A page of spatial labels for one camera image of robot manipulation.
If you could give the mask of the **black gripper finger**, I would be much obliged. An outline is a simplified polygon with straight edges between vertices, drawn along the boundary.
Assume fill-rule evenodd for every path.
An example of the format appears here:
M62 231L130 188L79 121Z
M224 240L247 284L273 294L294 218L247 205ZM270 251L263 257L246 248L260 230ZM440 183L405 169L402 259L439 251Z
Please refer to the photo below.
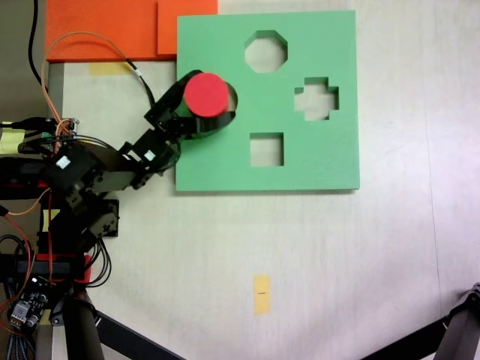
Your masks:
M236 117L235 111L227 111L215 117L195 117L194 139L202 139L221 131Z
M151 120L167 121L168 119L174 119L177 116L176 110L183 100L186 85L193 77L202 73L201 70L192 70L177 80L151 108Z

